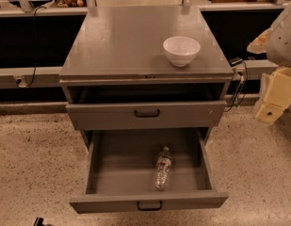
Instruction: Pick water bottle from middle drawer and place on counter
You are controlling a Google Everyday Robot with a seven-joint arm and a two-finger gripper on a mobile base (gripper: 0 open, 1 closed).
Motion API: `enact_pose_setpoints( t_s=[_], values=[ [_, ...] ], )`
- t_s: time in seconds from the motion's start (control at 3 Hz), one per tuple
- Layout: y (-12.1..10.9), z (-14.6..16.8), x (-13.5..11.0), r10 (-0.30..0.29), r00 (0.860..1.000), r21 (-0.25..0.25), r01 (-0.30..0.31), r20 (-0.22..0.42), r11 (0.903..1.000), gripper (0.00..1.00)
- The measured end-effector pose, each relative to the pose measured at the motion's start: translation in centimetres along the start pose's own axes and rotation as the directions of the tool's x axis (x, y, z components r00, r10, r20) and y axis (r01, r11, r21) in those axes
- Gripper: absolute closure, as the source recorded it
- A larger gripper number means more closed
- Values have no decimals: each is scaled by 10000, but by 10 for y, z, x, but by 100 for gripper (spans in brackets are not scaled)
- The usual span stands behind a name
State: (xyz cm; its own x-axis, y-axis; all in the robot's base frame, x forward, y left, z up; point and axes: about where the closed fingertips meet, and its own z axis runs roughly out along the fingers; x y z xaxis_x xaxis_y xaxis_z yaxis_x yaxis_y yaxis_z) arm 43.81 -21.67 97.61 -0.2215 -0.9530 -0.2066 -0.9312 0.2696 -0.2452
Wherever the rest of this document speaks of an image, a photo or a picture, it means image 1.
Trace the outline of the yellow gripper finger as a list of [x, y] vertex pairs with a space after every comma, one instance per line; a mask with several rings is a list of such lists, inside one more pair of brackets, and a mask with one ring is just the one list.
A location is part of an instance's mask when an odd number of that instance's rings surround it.
[[272, 74], [263, 73], [254, 118], [273, 124], [291, 105], [291, 68], [280, 67]]
[[262, 32], [247, 47], [247, 51], [256, 55], [263, 54], [267, 51], [269, 29]]

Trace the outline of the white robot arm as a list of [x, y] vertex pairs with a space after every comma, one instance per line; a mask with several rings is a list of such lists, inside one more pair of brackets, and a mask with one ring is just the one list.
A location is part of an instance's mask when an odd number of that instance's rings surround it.
[[271, 75], [262, 75], [254, 112], [257, 121], [271, 125], [291, 105], [291, 2], [270, 28], [248, 45], [247, 51], [266, 53], [267, 60], [278, 66]]

